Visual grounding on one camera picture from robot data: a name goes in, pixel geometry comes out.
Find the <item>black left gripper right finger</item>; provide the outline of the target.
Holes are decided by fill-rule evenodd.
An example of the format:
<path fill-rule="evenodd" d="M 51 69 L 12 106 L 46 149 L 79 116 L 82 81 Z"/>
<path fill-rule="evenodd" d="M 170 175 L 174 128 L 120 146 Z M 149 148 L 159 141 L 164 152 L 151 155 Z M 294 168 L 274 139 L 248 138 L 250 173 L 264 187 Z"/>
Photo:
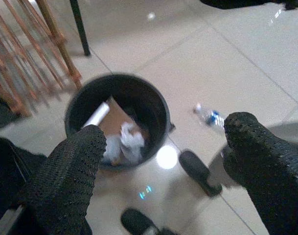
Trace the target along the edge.
<path fill-rule="evenodd" d="M 247 112 L 224 122 L 226 173 L 244 187 L 271 235 L 298 235 L 298 144 L 283 140 Z"/>

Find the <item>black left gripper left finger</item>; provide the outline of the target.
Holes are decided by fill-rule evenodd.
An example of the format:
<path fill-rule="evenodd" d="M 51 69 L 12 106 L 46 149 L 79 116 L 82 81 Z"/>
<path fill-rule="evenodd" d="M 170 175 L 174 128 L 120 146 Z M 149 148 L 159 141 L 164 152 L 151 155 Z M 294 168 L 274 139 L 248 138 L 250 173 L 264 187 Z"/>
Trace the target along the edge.
<path fill-rule="evenodd" d="M 103 131 L 89 125 L 59 143 L 26 184 L 23 203 L 47 235 L 90 235 L 86 220 L 99 162 Z"/>

